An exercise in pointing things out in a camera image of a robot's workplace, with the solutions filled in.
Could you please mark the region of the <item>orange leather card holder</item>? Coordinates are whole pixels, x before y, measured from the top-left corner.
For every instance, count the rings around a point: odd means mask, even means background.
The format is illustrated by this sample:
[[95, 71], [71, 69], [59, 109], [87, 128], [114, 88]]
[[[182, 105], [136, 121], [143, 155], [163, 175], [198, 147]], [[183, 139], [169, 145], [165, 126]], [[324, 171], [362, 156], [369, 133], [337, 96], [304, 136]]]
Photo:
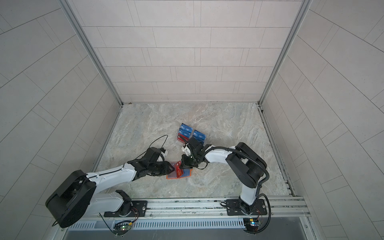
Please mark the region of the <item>orange leather card holder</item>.
[[181, 161], [171, 162], [171, 165], [175, 168], [175, 170], [172, 173], [166, 175], [167, 180], [187, 178], [192, 174], [192, 169], [181, 168]]

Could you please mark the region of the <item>clear acrylic card display stand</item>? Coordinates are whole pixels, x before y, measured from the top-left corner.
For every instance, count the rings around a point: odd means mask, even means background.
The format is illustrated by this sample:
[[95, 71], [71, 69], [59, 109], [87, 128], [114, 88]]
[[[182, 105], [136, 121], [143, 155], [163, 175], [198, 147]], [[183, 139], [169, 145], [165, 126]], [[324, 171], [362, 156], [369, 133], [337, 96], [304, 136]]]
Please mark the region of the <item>clear acrylic card display stand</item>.
[[[189, 139], [195, 139], [194, 137], [193, 137], [193, 132], [191, 133], [191, 137], [189, 138]], [[196, 139], [199, 143], [202, 143], [203, 145], [205, 144], [205, 141], [203, 142], [203, 141], [200, 141], [200, 140], [198, 140], [198, 139]]]

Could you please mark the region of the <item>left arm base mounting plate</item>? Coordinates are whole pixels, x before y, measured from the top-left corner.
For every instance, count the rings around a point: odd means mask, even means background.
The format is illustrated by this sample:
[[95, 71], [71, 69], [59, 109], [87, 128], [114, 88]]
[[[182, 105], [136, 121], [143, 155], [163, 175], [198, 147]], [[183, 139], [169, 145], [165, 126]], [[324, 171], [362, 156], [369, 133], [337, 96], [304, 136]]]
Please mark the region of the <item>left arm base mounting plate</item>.
[[103, 217], [125, 218], [144, 217], [147, 210], [147, 201], [125, 201], [116, 212], [104, 212]]

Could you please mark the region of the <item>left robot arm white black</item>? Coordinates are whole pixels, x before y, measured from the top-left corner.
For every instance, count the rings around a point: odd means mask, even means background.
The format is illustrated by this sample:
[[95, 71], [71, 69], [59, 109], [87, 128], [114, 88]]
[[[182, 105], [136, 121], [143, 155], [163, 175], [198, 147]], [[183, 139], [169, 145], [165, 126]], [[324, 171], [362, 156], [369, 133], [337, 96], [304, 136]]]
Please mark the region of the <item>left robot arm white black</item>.
[[46, 200], [46, 207], [53, 215], [55, 225], [67, 228], [83, 216], [105, 212], [125, 217], [132, 213], [132, 199], [123, 190], [111, 194], [103, 191], [122, 183], [145, 176], [159, 177], [174, 172], [175, 168], [165, 160], [167, 151], [150, 147], [140, 159], [101, 172], [72, 172]]

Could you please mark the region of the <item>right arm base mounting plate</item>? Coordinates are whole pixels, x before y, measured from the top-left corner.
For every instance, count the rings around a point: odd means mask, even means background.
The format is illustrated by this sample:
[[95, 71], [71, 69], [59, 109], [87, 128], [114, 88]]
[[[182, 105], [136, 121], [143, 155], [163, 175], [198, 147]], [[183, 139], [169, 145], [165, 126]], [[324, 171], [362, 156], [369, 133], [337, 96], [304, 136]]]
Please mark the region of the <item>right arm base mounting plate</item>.
[[221, 202], [221, 205], [227, 209], [228, 216], [268, 215], [267, 204], [263, 199], [256, 200], [251, 206], [248, 206], [240, 199], [227, 199]]

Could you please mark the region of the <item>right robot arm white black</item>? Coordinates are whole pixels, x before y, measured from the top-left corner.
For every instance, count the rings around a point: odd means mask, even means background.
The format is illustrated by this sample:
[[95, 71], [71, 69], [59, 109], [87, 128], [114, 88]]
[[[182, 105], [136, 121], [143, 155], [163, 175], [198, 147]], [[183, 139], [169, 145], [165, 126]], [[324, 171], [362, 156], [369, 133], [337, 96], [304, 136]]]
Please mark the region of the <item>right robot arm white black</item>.
[[203, 145], [191, 138], [182, 148], [182, 169], [197, 168], [201, 163], [227, 164], [242, 183], [242, 191], [237, 200], [236, 211], [244, 215], [266, 215], [266, 200], [260, 190], [269, 180], [266, 162], [243, 142], [234, 147]]

